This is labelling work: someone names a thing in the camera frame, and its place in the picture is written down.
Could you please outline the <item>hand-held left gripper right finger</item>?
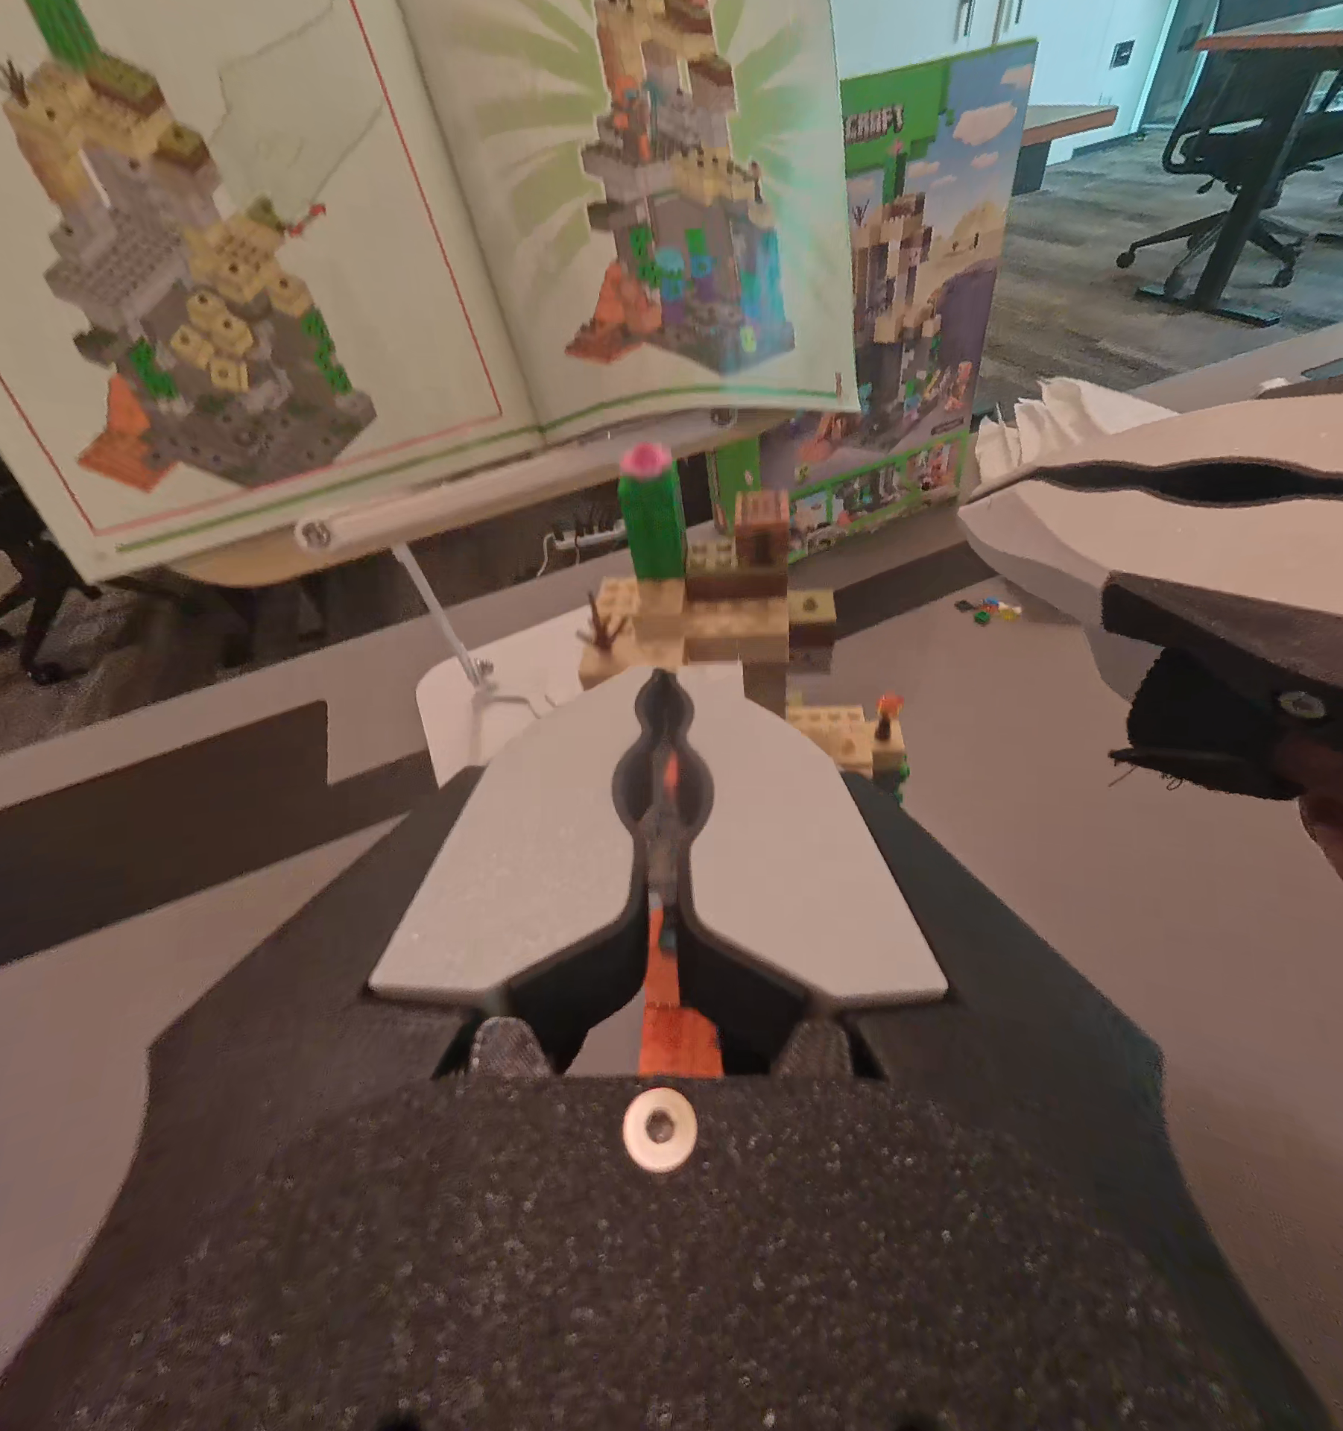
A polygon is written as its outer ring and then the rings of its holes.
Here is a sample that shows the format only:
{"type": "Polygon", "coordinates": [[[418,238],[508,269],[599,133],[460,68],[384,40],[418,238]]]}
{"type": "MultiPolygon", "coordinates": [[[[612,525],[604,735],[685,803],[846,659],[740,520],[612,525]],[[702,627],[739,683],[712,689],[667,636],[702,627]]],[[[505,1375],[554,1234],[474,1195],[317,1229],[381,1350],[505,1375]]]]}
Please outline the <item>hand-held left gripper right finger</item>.
{"type": "Polygon", "coordinates": [[[688,669],[674,692],[681,1000],[760,1064],[804,1020],[943,1002],[948,977],[856,800],[880,790],[731,669],[688,669]]]}

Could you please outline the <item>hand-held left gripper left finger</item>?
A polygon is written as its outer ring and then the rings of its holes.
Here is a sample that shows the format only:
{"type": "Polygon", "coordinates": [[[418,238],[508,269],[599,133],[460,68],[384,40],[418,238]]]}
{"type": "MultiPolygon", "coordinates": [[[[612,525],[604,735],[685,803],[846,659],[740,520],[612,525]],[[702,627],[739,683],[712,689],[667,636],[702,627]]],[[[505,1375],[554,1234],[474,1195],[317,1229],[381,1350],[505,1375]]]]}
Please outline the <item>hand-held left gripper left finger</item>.
{"type": "Polygon", "coordinates": [[[672,677],[627,670],[506,742],[369,977],[369,992],[533,1028],[554,1070],[646,971],[640,821],[672,677]]]}

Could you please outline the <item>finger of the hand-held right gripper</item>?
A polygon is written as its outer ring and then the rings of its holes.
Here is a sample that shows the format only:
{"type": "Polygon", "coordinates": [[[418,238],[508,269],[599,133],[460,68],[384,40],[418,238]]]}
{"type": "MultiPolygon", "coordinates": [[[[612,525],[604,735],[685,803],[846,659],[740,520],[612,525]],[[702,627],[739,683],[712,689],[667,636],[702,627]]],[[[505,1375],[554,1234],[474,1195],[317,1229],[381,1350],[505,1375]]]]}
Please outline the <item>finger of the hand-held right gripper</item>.
{"type": "Polygon", "coordinates": [[[1343,619],[1343,497],[1185,505],[1143,491],[1027,481],[959,511],[968,545],[1004,579],[1075,621],[1095,667],[1132,698],[1160,646],[1109,635],[1103,588],[1140,576],[1343,619]]]}
{"type": "Polygon", "coordinates": [[[982,475],[960,509],[1025,483],[1222,509],[1343,503],[1343,390],[1272,390],[1115,432],[1036,438],[1002,474],[982,475]]]}

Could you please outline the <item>orange toy minifigure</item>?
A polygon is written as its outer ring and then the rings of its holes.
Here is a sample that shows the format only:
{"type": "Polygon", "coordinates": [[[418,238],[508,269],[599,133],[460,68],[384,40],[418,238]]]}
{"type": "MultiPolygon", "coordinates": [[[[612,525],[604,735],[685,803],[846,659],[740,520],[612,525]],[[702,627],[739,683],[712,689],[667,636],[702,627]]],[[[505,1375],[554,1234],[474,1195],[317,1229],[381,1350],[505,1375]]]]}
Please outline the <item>orange toy minifigure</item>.
{"type": "Polygon", "coordinates": [[[717,1030],[703,1014],[683,1006],[680,994],[677,870],[686,825],[677,752],[664,746],[652,766],[652,805],[641,822],[649,924],[638,1073],[644,1078],[715,1079],[723,1075],[717,1030]]]}

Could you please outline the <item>toy brick tower model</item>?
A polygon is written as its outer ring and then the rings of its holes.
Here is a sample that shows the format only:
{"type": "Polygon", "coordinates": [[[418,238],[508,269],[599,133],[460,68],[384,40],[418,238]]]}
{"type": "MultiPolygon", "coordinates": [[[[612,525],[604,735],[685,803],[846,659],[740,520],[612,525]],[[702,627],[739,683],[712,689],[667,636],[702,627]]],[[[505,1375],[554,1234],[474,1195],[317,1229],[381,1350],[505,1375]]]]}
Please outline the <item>toy brick tower model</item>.
{"type": "Polygon", "coordinates": [[[632,576],[607,577],[588,596],[579,686],[590,690],[633,669],[736,666],[753,704],[785,718],[841,773],[903,799],[909,760],[900,717],[900,740],[877,743],[877,704],[808,706],[790,697],[791,667],[830,656],[839,621],[832,591],[788,584],[788,492],[740,491],[729,534],[692,540],[677,464],[655,441],[624,452],[616,491],[632,576]]]}

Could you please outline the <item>grey desk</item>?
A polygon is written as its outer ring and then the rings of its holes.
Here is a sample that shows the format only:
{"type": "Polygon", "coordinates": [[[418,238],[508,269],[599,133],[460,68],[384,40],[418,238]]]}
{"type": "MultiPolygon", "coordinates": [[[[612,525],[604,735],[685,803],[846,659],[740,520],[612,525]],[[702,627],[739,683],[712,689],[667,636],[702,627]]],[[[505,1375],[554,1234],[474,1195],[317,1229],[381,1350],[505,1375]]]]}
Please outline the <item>grey desk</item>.
{"type": "Polygon", "coordinates": [[[1343,882],[1117,776],[1033,596],[853,635],[948,977],[877,1068],[492,1075],[369,977],[489,759],[426,619],[0,759],[0,1428],[1343,1428],[1343,882]]]}

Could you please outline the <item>white book stand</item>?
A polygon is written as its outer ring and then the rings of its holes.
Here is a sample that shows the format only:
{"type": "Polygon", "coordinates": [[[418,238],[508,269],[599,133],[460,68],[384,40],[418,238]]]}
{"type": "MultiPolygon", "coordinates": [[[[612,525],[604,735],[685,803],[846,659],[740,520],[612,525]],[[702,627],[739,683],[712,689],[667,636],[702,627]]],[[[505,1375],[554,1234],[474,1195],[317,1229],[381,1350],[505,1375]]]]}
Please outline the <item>white book stand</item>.
{"type": "Polygon", "coordinates": [[[268,532],[229,540],[173,563],[173,571],[215,588],[245,590],[320,576],[389,550],[443,635],[449,650],[420,680],[415,698],[434,774],[483,763],[528,725],[573,698],[571,616],[547,618],[531,636],[508,636],[471,650],[412,554],[412,542],[567,497],[615,477],[636,441],[657,440],[672,455],[753,438],[781,419],[768,409],[717,407],[604,426],[533,457],[494,461],[469,475],[427,480],[382,497],[331,497],[313,512],[268,532]]]}

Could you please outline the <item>white crumpled paper bag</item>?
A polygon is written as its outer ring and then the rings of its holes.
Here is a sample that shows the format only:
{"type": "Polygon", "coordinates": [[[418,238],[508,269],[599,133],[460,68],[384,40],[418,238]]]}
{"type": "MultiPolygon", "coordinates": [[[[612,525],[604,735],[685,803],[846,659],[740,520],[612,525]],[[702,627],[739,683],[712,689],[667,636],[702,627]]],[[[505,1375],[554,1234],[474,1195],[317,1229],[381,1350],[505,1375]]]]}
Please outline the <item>white crumpled paper bag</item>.
{"type": "Polygon", "coordinates": [[[1072,378],[1039,384],[1036,398],[1011,412],[994,407],[974,435],[974,484],[968,498],[987,497],[1021,477],[1083,457],[1083,450],[1152,421],[1174,418],[1165,405],[1072,378]]]}

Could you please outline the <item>green toy set box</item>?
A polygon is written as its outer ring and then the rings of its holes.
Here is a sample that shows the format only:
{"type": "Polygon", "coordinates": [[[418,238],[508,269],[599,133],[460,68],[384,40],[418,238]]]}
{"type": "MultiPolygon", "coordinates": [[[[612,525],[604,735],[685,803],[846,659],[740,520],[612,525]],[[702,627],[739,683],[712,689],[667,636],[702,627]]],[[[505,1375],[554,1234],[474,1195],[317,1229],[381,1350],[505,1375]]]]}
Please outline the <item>green toy set box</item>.
{"type": "Polygon", "coordinates": [[[860,407],[708,457],[712,514],[788,495],[790,559],[960,491],[1038,59],[1019,38],[841,82],[860,407]]]}

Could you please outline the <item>open instruction booklet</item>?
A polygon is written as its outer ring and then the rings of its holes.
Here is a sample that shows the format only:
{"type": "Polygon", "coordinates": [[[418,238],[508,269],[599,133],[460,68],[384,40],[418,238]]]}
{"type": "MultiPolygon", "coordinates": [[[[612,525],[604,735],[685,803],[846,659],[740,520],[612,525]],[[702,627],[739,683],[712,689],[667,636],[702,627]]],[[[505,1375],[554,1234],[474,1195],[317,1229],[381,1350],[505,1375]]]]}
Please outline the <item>open instruction booklet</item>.
{"type": "Polygon", "coordinates": [[[850,410],[829,3],[0,1],[0,455],[87,579],[850,410]]]}

